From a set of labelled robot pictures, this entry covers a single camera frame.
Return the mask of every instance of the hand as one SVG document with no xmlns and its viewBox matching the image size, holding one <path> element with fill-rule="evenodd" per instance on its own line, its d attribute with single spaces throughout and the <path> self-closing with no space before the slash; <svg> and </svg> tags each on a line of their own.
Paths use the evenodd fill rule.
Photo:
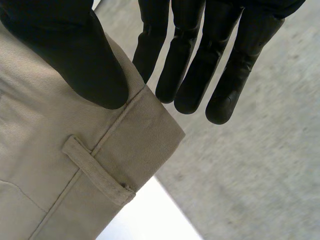
<svg viewBox="0 0 320 240">
<path fill-rule="evenodd" d="M 240 18 L 231 55 L 205 111 L 210 122 L 226 123 L 263 47 L 282 26 L 284 18 L 295 12 L 304 1 L 172 0 L 175 32 L 156 87 L 156 96 L 163 103 L 174 101 L 175 108 L 183 114 L 194 113 Z M 133 63 L 147 83 L 167 35 L 169 0 L 138 2 L 144 25 Z M 204 7 L 202 39 L 186 73 Z"/>
<path fill-rule="evenodd" d="M 128 99 L 125 74 L 93 0 L 0 0 L 0 20 L 83 98 L 107 109 Z"/>
</svg>

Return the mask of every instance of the gray floor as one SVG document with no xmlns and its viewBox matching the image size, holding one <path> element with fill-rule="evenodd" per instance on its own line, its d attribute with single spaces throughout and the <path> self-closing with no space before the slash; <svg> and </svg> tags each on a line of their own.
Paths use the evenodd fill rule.
<svg viewBox="0 0 320 240">
<path fill-rule="evenodd" d="M 319 10 L 319 0 L 308 0 L 287 19 L 264 48 L 227 124 L 210 124 L 204 111 L 232 41 L 196 113 L 166 105 L 186 138 L 157 177 L 206 240 L 320 239 Z M 137 0 L 107 0 L 98 16 L 132 59 L 142 30 Z"/>
</svg>

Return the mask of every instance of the khaki fabric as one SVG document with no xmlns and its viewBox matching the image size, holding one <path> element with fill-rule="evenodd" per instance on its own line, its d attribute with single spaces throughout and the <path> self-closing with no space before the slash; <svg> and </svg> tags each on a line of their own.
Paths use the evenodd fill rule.
<svg viewBox="0 0 320 240">
<path fill-rule="evenodd" d="M 183 139 L 108 40 L 129 85 L 117 110 L 78 96 L 0 25 L 0 240 L 95 239 Z"/>
</svg>

